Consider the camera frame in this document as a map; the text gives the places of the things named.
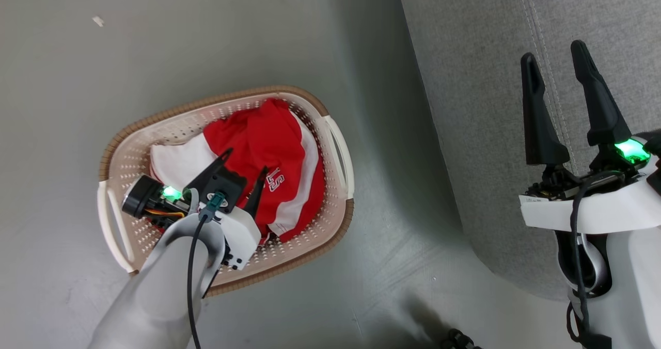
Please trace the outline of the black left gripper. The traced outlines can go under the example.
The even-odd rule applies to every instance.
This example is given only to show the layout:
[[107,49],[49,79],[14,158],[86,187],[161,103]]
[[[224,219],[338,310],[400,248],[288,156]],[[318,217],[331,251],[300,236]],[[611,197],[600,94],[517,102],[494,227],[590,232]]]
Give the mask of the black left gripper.
[[[232,153],[233,149],[224,151],[182,189],[175,189],[156,178],[142,175],[127,191],[122,211],[135,219],[146,219],[160,229],[167,229],[189,213],[200,212],[219,193],[223,198],[219,212],[231,212],[241,199],[247,183],[245,178],[224,167]],[[245,204],[245,212],[254,220],[257,220],[268,172],[269,168],[264,166]]]

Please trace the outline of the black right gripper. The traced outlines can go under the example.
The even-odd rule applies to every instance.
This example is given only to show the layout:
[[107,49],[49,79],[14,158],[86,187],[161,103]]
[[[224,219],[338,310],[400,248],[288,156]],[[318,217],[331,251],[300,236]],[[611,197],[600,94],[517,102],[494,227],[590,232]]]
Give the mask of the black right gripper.
[[644,177],[643,169],[656,170],[659,163],[659,130],[632,135],[604,77],[593,62],[585,42],[571,43],[575,76],[583,86],[590,129],[590,146],[606,145],[593,161],[595,167],[582,177],[563,165],[570,160],[568,149],[557,133],[545,104],[545,83],[532,53],[520,60],[522,103],[527,165],[547,165],[540,182],[533,183],[526,195],[540,199],[574,199],[583,187],[585,196],[614,192]]

